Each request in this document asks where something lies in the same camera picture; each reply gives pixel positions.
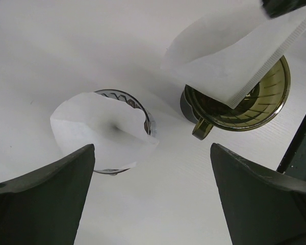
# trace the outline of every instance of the mug handle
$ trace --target mug handle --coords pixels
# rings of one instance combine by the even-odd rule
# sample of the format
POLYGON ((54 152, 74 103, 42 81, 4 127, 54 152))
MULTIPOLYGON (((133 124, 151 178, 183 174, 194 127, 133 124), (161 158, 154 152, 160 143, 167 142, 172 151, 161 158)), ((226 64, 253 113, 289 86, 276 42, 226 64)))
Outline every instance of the mug handle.
POLYGON ((194 130, 193 130, 193 135, 199 139, 199 140, 204 140, 206 136, 209 134, 211 129, 213 128, 213 125, 204 120, 203 118, 200 118, 198 120, 198 123, 196 124, 194 130))

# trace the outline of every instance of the white tabletop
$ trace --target white tabletop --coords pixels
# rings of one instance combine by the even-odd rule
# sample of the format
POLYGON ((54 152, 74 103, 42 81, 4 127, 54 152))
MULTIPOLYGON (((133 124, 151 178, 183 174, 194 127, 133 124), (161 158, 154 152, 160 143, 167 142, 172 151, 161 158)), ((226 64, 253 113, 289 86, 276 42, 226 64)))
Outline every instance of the white tabletop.
POLYGON ((49 117, 64 100, 124 90, 154 116, 160 144, 134 169, 93 175, 75 244, 231 244, 210 146, 277 168, 306 113, 306 33, 286 54, 292 89, 281 113, 257 130, 214 128, 199 141, 181 115, 183 87, 159 66, 213 1, 1 0, 0 182, 61 158, 49 117))

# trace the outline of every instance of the amber glass mug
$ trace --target amber glass mug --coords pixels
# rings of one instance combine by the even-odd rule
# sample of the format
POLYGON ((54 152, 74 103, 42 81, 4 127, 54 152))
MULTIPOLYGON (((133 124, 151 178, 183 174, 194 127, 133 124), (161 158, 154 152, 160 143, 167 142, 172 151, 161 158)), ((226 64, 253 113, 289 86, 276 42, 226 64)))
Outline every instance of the amber glass mug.
POLYGON ((184 116, 196 124, 193 135, 203 140, 213 127, 229 131, 248 131, 265 125, 281 111, 289 90, 289 66, 282 56, 235 109, 188 85, 180 104, 184 116))

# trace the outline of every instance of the white table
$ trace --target white table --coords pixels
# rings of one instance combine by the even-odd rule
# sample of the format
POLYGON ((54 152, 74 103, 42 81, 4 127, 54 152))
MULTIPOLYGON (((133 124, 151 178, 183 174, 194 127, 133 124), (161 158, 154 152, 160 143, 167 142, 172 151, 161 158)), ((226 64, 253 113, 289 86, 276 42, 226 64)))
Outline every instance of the white table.
POLYGON ((93 175, 75 244, 231 244, 210 146, 277 168, 306 113, 306 33, 286 55, 292 90, 280 115, 250 132, 214 128, 199 141, 180 112, 183 87, 159 65, 215 2, 1 0, 0 182, 61 157, 49 117, 64 100, 124 90, 153 114, 160 144, 134 169, 93 175))

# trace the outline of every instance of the white paper filter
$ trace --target white paper filter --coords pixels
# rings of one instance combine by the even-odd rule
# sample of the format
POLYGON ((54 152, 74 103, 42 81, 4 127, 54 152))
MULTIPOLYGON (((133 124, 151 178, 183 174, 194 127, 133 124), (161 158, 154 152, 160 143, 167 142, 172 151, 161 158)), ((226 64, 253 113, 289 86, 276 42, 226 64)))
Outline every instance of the white paper filter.
POLYGON ((183 30, 161 64, 180 83, 233 109, 306 30, 306 7, 269 20, 259 1, 236 3, 183 30))
POLYGON ((148 157, 159 141, 146 133, 145 120, 141 109, 94 92, 63 102, 50 117, 64 155, 94 144, 95 170, 127 169, 148 157))

